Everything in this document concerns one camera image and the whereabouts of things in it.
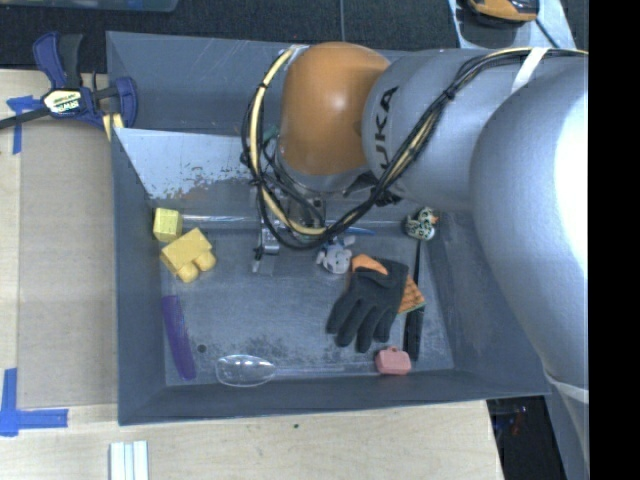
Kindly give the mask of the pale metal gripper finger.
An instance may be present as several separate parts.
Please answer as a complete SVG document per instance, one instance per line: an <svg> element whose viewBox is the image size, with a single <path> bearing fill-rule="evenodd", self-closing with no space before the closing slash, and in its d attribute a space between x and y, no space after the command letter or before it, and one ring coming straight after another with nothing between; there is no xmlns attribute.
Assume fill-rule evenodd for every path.
<svg viewBox="0 0 640 480"><path fill-rule="evenodd" d="M262 229L253 250L251 269L254 274L272 274L279 256L280 243L269 229Z"/></svg>

